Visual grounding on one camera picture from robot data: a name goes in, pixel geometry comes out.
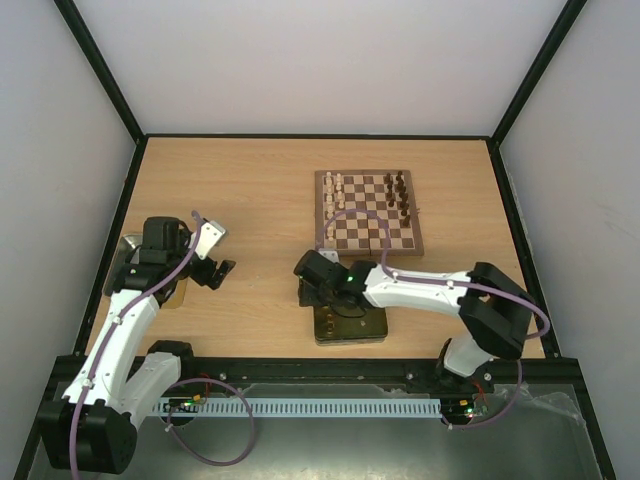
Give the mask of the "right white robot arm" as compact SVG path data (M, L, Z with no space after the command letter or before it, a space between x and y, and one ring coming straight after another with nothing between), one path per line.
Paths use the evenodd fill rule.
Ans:
M358 310L391 307L429 311L461 320L466 332L447 340L434 381L455 392L495 360L521 359L531 312L528 293L491 263L469 271L429 273L358 260L345 267L333 251L307 251L293 270L302 306Z

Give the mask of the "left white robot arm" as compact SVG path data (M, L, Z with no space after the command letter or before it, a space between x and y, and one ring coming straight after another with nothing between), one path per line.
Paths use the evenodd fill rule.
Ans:
M215 290L234 266L209 256L226 229L197 212L192 217L193 228L176 217L145 220L138 244L111 273L109 308L90 353L60 399L40 407L37 423L49 461L74 479L126 470L141 424L192 353L189 344L171 341L133 371L143 337L181 281Z

